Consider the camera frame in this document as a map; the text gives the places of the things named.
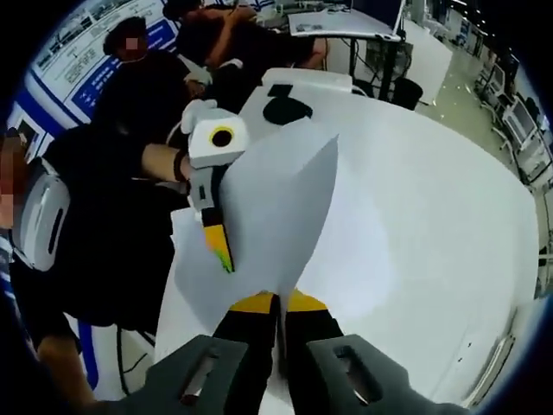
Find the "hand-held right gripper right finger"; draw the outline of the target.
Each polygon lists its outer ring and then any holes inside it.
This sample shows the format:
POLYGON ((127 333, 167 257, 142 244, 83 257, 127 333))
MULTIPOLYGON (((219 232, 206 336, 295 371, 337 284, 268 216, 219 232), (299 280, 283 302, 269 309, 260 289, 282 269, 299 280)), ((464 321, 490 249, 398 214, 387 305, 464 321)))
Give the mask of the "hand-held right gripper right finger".
POLYGON ((345 335, 326 304, 294 290, 285 315, 296 414, 468 414, 416 392, 407 370, 360 335, 345 335))

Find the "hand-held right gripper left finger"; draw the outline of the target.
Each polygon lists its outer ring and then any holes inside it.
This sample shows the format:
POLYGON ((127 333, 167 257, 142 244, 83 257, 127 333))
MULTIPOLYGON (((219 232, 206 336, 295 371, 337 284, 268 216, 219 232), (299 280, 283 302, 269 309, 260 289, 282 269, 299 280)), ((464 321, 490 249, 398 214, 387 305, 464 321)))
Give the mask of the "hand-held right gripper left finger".
POLYGON ((92 414, 257 414, 272 371, 277 296, 235 303, 212 335, 197 335, 149 369, 145 384, 92 414))

